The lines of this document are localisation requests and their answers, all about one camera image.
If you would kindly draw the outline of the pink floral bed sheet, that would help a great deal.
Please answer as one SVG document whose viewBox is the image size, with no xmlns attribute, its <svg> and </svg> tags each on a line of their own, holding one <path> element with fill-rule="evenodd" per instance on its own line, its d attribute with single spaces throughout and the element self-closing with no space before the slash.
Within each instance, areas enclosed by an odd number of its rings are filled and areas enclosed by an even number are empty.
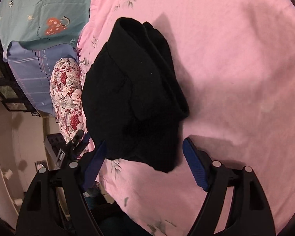
<svg viewBox="0 0 295 236">
<path fill-rule="evenodd" d="M 290 0 L 91 0 L 85 74 L 115 21 L 167 40 L 190 115 L 181 137 L 229 167 L 254 169 L 276 231 L 295 214 L 295 7 Z"/>
</svg>

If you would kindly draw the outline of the wooden shelf with frames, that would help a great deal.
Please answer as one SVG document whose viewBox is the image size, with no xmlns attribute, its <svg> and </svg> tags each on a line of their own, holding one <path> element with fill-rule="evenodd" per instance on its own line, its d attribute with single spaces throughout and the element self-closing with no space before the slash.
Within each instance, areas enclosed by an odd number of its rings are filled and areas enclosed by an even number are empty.
<svg viewBox="0 0 295 236">
<path fill-rule="evenodd" d="M 10 112 L 29 112 L 34 117 L 40 114 L 28 100 L 18 85 L 8 63 L 3 60 L 0 41 L 0 98 L 3 106 Z"/>
</svg>

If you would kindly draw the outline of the black pants with smiley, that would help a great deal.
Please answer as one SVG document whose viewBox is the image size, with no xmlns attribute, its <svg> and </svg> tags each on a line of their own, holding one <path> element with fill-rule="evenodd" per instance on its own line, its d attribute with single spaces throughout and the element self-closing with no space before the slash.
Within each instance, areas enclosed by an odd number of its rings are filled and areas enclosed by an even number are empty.
<svg viewBox="0 0 295 236">
<path fill-rule="evenodd" d="M 189 106 L 171 50 L 150 23 L 119 18 L 86 73 L 86 127 L 106 158 L 147 164 L 168 173 L 177 164 L 179 125 Z"/>
</svg>

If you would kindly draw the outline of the red floral pillow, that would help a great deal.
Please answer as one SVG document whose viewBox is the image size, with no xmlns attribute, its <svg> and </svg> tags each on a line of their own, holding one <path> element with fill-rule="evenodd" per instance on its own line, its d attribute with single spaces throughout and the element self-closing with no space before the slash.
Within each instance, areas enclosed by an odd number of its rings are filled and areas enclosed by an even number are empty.
<svg viewBox="0 0 295 236">
<path fill-rule="evenodd" d="M 61 58 L 54 66 L 49 88 L 60 133 L 70 142 L 85 130 L 82 117 L 80 67 L 72 58 Z"/>
</svg>

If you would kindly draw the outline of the blue plaid cloth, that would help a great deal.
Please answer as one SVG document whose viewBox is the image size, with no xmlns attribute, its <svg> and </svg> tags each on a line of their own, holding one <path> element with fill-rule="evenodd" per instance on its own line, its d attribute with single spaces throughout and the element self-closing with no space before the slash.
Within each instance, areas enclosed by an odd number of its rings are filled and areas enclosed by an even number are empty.
<svg viewBox="0 0 295 236">
<path fill-rule="evenodd" d="M 7 62 L 30 104 L 36 110 L 55 115 L 49 94 L 50 80 L 56 62 L 62 58 L 77 58 L 69 44 L 60 44 L 44 50 L 28 50 L 17 41 L 7 49 Z"/>
</svg>

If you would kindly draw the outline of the teal heart-print quilt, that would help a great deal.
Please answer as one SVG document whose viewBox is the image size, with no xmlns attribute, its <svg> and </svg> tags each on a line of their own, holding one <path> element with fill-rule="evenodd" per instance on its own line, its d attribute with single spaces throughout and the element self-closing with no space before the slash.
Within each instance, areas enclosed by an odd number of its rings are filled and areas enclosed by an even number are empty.
<svg viewBox="0 0 295 236">
<path fill-rule="evenodd" d="M 2 48 L 7 51 L 12 41 L 28 50 L 60 44 L 76 47 L 89 9 L 90 0 L 1 0 Z"/>
</svg>

